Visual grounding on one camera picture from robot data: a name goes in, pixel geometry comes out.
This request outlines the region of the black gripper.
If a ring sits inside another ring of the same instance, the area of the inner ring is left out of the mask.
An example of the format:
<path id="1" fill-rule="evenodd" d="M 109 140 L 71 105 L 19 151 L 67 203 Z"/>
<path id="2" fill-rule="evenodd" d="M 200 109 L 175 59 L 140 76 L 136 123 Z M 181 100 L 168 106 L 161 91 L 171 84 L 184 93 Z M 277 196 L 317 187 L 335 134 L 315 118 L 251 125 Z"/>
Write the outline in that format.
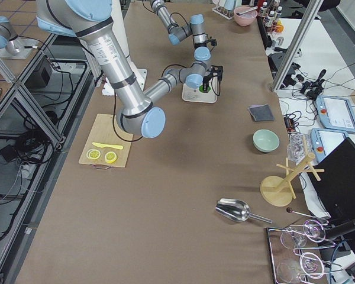
<path id="1" fill-rule="evenodd" d="M 217 89 L 220 89 L 222 75 L 223 75 L 223 66 L 211 65 L 209 69 L 209 73 L 205 77 L 205 83 L 203 83 L 203 91 L 209 91 L 209 81 L 212 78 L 217 78 Z"/>
<path id="2" fill-rule="evenodd" d="M 209 34 L 206 35 L 206 43 L 209 44 L 211 47 L 217 46 L 217 40 Z"/>

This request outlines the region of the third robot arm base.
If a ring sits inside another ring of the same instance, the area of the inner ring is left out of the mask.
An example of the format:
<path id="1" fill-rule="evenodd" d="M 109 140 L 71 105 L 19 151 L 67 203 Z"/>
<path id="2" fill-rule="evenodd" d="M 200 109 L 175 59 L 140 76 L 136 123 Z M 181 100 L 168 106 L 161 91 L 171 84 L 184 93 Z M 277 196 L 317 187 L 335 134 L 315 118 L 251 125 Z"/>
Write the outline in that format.
<path id="1" fill-rule="evenodd" d="M 0 16 L 0 57 L 3 59 L 26 59 L 39 41 L 20 37 L 8 18 Z"/>

